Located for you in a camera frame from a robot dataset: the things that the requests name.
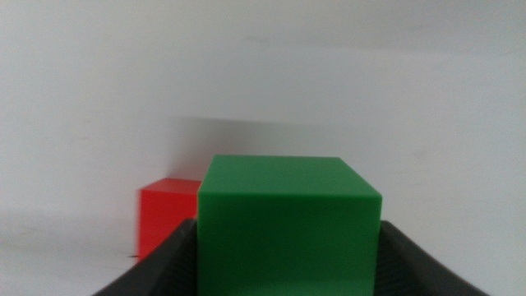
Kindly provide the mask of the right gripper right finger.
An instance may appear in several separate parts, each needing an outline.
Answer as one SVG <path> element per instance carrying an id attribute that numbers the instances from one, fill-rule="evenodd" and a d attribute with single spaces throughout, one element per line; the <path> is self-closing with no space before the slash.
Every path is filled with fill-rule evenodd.
<path id="1" fill-rule="evenodd" d="M 487 296 L 387 220 L 381 222 L 377 296 Z"/>

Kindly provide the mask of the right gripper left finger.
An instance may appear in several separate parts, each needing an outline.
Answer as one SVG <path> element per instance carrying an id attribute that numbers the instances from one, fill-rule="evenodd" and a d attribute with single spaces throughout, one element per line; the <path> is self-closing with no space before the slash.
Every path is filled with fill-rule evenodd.
<path id="1" fill-rule="evenodd" d="M 196 226 L 185 219 L 154 251 L 96 296 L 196 296 Z"/>

